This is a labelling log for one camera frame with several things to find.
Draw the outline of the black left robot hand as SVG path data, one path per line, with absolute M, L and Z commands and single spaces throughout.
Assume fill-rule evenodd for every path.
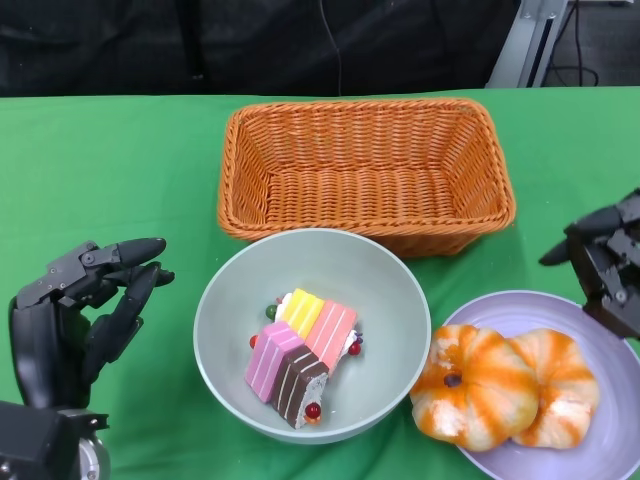
M 157 260 L 165 248 L 163 238 L 105 247 L 86 241 L 18 292 L 9 306 L 9 336 L 25 405 L 88 407 L 103 367 L 141 328 L 153 290 L 175 278 Z

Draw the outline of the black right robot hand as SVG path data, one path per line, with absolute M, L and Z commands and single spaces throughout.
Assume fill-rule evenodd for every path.
M 586 297 L 583 311 L 621 338 L 638 338 L 639 191 L 572 222 L 564 235 L 539 263 L 569 262 Z

